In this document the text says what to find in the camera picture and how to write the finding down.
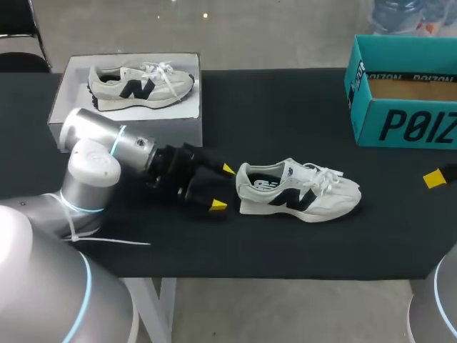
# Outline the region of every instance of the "black tablecloth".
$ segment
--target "black tablecloth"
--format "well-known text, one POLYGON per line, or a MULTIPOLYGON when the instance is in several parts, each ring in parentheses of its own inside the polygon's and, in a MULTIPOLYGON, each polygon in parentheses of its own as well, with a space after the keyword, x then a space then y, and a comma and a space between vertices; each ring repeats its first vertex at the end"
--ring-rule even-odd
MULTIPOLYGON (((126 180, 99 237, 150 247, 79 242, 119 277, 395 279, 425 277, 457 240, 457 185, 422 176, 454 151, 357 147, 343 69, 205 71, 204 144, 237 169, 287 157, 340 170, 361 185, 362 207, 342 220, 197 216, 145 202, 126 180)), ((68 157, 46 127, 59 76, 0 76, 0 197, 57 190, 68 157)))

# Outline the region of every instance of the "white table frame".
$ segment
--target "white table frame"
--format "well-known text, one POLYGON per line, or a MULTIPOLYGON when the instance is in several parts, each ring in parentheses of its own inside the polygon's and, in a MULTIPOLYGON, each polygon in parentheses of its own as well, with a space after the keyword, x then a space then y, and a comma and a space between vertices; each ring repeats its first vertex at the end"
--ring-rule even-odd
POLYGON ((171 343, 176 278, 161 280, 160 295, 152 279, 127 278, 124 282, 134 298, 140 318, 153 343, 171 343))

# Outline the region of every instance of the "plastic bag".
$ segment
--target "plastic bag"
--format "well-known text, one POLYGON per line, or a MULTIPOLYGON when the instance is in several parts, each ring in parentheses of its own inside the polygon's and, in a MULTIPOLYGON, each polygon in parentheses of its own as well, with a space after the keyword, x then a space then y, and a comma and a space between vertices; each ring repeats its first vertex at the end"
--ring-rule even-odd
POLYGON ((374 34, 457 36, 456 0, 369 0, 374 34))

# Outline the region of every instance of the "shoe insole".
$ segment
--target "shoe insole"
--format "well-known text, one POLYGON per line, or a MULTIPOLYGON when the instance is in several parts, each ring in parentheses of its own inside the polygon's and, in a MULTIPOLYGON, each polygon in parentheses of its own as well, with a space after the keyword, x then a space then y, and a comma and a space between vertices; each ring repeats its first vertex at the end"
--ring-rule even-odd
POLYGON ((249 174, 248 178, 254 187, 264 191, 276 188, 281 183, 280 177, 267 174, 249 174))
POLYGON ((121 75, 102 75, 100 81, 106 83, 108 81, 121 81, 121 75))

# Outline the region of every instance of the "new balance sneaker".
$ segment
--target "new balance sneaker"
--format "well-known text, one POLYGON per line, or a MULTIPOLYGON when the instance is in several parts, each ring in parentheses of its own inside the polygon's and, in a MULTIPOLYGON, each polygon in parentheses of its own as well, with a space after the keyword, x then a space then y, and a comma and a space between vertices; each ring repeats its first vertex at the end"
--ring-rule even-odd
POLYGON ((89 90, 99 111, 132 106, 161 109, 180 102, 194 86, 194 77, 173 70, 168 62, 115 69, 91 67, 89 90))
POLYGON ((273 166, 241 165, 236 191, 242 214, 289 213, 324 222, 349 213, 361 199, 358 184, 343 173, 292 159, 273 166))

